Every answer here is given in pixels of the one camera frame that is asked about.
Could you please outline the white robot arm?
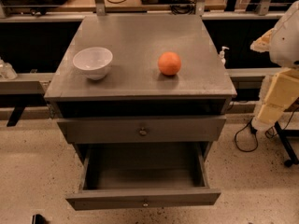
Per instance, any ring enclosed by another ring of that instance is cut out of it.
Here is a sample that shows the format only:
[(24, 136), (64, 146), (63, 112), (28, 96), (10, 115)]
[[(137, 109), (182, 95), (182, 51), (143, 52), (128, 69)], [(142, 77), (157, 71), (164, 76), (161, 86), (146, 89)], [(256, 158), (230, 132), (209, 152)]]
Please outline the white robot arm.
[(299, 98), (299, 1), (295, 1), (275, 26), (255, 40), (250, 49), (268, 52), (270, 61), (281, 67), (266, 75), (251, 124), (258, 131), (271, 128)]

